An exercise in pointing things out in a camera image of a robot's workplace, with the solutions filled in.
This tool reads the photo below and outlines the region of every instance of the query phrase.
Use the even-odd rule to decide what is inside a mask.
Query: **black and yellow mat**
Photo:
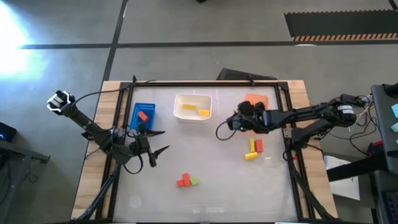
[[[293,41],[398,39],[398,11],[286,12]]]

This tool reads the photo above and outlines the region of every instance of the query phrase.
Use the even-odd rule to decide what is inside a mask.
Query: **red cube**
[[[184,186],[184,180],[178,180],[177,187],[183,187],[183,186]]]
[[[191,186],[191,180],[189,179],[189,174],[187,174],[187,173],[182,174],[182,179],[184,181],[184,186],[186,186],[186,187]]]
[[[138,112],[138,117],[141,118],[141,120],[142,120],[143,122],[147,122],[147,121],[148,121],[148,116],[147,116],[144,112],[142,112],[142,111],[139,111],[139,112]]]
[[[263,152],[261,140],[256,140],[256,152]]]

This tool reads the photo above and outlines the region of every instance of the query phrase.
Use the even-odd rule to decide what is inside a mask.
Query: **green cube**
[[[195,186],[196,184],[199,183],[198,179],[196,177],[190,177],[189,180],[191,181],[191,184]]]
[[[392,129],[394,132],[397,132],[397,133],[398,133],[398,122],[397,122],[396,124],[394,124],[393,126],[391,126],[391,129]]]

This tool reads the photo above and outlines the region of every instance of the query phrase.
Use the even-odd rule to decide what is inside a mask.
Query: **wooden table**
[[[307,91],[305,89],[304,81],[302,80],[278,80],[278,81],[265,81],[265,82],[287,82],[289,85],[290,98],[292,101],[293,108],[301,108],[310,106],[310,102],[308,100]],[[107,90],[117,90],[120,86],[119,81],[109,81],[104,82],[103,91]],[[116,102],[118,98],[118,92],[112,93],[102,93],[98,107],[95,114],[95,122],[100,125],[102,128],[111,128],[114,119],[114,113],[116,109]],[[123,97],[121,113],[119,117],[119,125],[123,123],[123,115],[126,107],[127,96]],[[283,102],[284,109],[286,110],[286,102]],[[303,121],[297,123],[297,127],[306,127],[313,121]],[[319,142],[311,139],[309,142],[313,146],[319,146]],[[87,154],[97,149],[98,146],[90,141],[87,148]],[[325,164],[323,163],[323,157],[320,151],[308,147],[302,150],[305,169],[307,172],[308,183],[311,191],[314,193],[319,202],[326,208],[326,210],[337,217],[337,211],[335,207],[335,202],[333,200],[333,196],[331,194],[330,185],[328,176],[326,174]],[[89,204],[93,201],[95,196],[100,190],[101,180],[104,171],[104,163],[105,163],[106,155],[102,152],[96,152],[92,154],[84,163],[83,170],[81,172],[80,183],[78,186],[75,204],[73,206],[72,218],[76,218],[80,216],[85,209],[89,206]],[[105,203],[103,209],[103,217],[106,217],[108,214],[108,205],[109,205],[109,196],[111,193],[111,188],[108,190],[105,196]],[[305,203],[305,196],[301,192],[300,200],[303,207],[303,216],[308,217],[308,208]]]

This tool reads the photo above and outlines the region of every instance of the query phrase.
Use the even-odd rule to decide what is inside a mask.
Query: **orange block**
[[[252,105],[255,105],[256,103],[261,102],[264,104],[264,107],[266,109],[268,109],[268,96],[247,93],[244,96],[244,101],[249,101],[250,104],[252,104]]]
[[[182,180],[184,181],[184,186],[186,187],[191,186],[191,180],[189,179],[188,173],[182,174]]]
[[[256,152],[263,152],[261,140],[256,140]]]
[[[178,180],[177,187],[183,187],[183,186],[184,186],[184,180]]]
[[[141,120],[142,120],[143,122],[147,122],[147,121],[148,121],[148,116],[147,116],[144,112],[142,112],[142,111],[139,111],[139,112],[138,112],[138,117],[141,118]]]

